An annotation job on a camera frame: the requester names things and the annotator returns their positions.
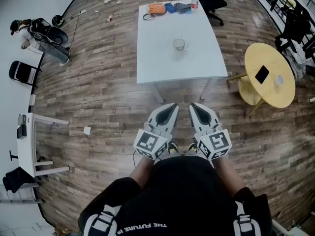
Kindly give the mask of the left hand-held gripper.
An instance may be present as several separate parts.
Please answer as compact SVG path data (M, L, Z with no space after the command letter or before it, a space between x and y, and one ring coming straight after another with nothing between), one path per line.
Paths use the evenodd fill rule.
M148 122L138 130L133 147L140 155L157 160L168 150L179 112L177 103L169 103L153 110Z

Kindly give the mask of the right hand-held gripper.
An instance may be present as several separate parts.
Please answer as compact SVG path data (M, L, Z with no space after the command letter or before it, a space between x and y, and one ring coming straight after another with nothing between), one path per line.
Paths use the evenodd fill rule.
M203 104L193 102L189 104L189 114L196 131L197 148L205 158L212 161L226 156L232 144L227 129L223 129L216 113Z

